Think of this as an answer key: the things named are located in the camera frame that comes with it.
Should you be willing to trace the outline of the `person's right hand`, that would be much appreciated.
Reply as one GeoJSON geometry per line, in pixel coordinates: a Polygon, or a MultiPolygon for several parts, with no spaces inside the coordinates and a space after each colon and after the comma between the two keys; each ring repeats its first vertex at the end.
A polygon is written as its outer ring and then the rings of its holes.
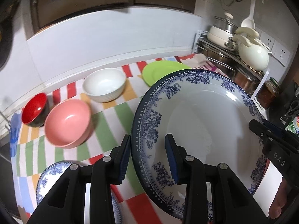
{"type": "Polygon", "coordinates": [[[287,203],[287,186],[287,181],[283,178],[269,209],[269,217],[273,220],[280,216],[282,208],[287,203]]]}

